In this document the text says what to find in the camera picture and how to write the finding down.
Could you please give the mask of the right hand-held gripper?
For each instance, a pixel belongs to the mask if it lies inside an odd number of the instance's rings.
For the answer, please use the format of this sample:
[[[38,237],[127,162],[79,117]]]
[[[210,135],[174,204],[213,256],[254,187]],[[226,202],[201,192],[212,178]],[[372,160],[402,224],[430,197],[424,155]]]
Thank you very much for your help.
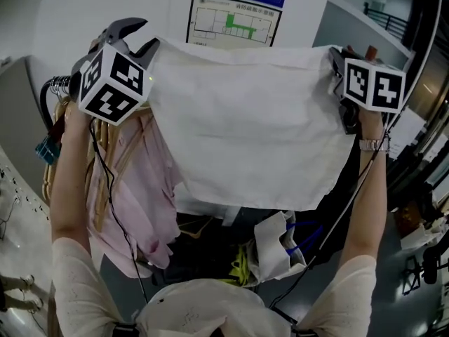
[[[329,56],[338,78],[334,94],[347,134],[358,131],[358,111],[398,114],[403,106],[406,74],[373,61],[346,58],[345,48],[330,47]]]

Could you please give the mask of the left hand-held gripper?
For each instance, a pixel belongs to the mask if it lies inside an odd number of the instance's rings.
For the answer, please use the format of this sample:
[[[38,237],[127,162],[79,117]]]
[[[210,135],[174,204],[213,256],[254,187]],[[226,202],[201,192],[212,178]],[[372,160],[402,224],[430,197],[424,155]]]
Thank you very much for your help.
[[[123,40],[146,24],[136,17],[114,21],[73,66],[69,96],[82,112],[118,126],[149,107],[153,76],[148,67],[161,42],[153,38],[134,53]]]

